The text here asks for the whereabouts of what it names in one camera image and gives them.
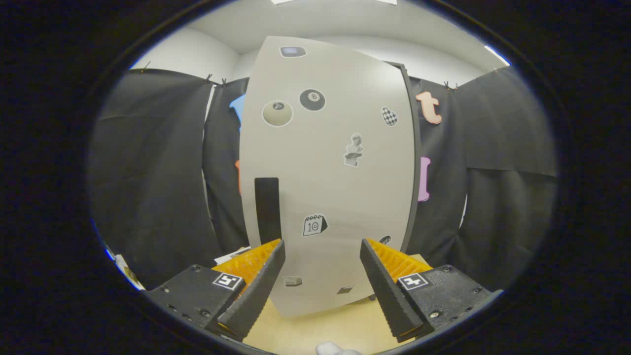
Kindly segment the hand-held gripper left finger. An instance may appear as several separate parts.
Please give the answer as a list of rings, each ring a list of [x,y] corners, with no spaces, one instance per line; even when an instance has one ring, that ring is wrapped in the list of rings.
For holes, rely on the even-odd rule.
[[[212,268],[191,265],[146,294],[165,312],[243,341],[266,305],[284,261],[284,241],[277,239]]]

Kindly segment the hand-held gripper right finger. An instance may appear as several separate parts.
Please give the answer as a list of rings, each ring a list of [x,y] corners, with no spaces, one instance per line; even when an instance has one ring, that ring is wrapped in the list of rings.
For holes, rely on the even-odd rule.
[[[432,338],[455,328],[502,294],[453,265],[433,268],[375,240],[361,241],[360,260],[397,342]]]

